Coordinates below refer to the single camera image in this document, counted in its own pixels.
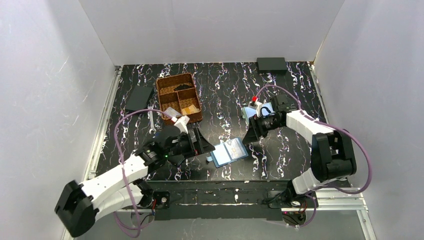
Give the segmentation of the blue card holder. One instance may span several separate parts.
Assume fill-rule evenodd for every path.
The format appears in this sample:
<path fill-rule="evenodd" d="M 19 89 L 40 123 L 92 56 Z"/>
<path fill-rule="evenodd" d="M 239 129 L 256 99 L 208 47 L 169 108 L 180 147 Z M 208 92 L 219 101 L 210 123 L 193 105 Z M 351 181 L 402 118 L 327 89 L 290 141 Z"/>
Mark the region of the blue card holder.
<path fill-rule="evenodd" d="M 243 145 L 240 137 L 229 139 L 218 145 L 215 150 L 210 152 L 206 158 L 208 163 L 214 163 L 216 168 L 241 160 L 248 156 L 246 147 Z"/>

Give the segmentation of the white credit card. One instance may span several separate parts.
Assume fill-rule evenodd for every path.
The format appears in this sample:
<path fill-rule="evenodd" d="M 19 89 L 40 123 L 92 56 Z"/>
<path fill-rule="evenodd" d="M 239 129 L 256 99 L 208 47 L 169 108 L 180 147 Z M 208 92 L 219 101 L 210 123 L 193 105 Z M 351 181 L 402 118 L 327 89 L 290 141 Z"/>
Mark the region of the white credit card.
<path fill-rule="evenodd" d="M 165 111 L 164 111 L 164 113 L 165 113 L 165 116 L 167 117 L 167 118 L 169 118 L 169 119 L 172 119 L 172 118 L 176 118 L 176 119 L 178 119 L 179 117 L 181 117 L 182 116 L 182 114 L 180 113 L 180 112 L 178 112 L 177 110 L 175 110 L 174 108 L 172 108 L 172 107 L 168 107 Z"/>

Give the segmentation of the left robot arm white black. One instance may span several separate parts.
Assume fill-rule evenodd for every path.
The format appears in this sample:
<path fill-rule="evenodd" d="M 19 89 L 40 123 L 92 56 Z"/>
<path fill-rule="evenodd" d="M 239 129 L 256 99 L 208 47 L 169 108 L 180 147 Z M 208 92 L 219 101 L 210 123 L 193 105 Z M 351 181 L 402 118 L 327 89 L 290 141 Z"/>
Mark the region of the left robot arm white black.
<path fill-rule="evenodd" d="M 124 164 L 81 183 L 75 180 L 67 183 L 54 212 L 69 234 L 79 237 L 100 218 L 125 207 L 149 208 L 159 204 L 161 198 L 145 177 L 167 162 L 179 166 L 186 159 L 215 150 L 197 127 L 193 132 L 194 137 L 174 125 L 167 126 L 148 139 Z"/>

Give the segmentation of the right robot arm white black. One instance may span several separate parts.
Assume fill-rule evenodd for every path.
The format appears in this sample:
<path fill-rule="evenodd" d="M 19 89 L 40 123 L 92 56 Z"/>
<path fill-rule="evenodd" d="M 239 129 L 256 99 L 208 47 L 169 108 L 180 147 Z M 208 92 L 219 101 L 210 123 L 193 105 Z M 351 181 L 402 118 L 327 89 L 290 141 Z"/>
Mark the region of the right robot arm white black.
<path fill-rule="evenodd" d="M 306 195 L 357 170 L 352 140 L 343 132 L 316 122 L 300 108 L 288 103 L 283 95 L 273 96 L 268 107 L 254 96 L 249 103 L 255 114 L 248 119 L 248 130 L 242 139 L 247 145 L 265 138 L 268 132 L 289 128 L 311 145 L 310 168 L 290 180 L 284 191 L 286 199 Z"/>

